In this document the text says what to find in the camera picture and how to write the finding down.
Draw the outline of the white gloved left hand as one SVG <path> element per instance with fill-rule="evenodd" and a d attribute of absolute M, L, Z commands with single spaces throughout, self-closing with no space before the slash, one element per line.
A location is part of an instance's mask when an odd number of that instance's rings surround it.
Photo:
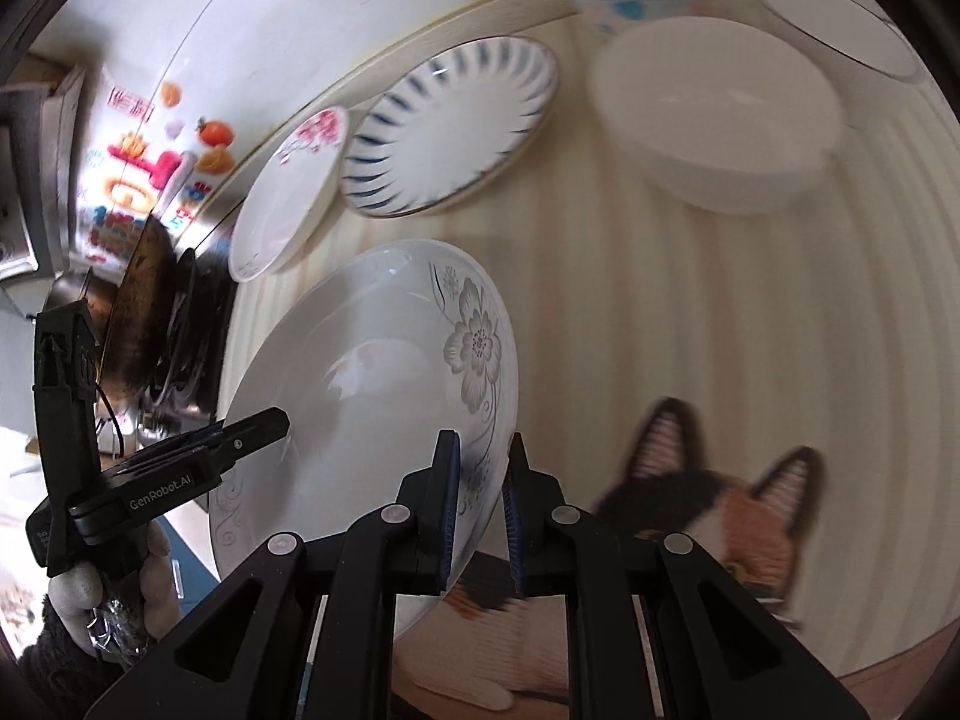
<path fill-rule="evenodd" d="M 140 566 L 119 580 L 89 562 L 49 580 L 53 611 L 86 655 L 132 668 L 181 619 L 171 543 L 158 520 L 145 528 L 145 548 Z"/>

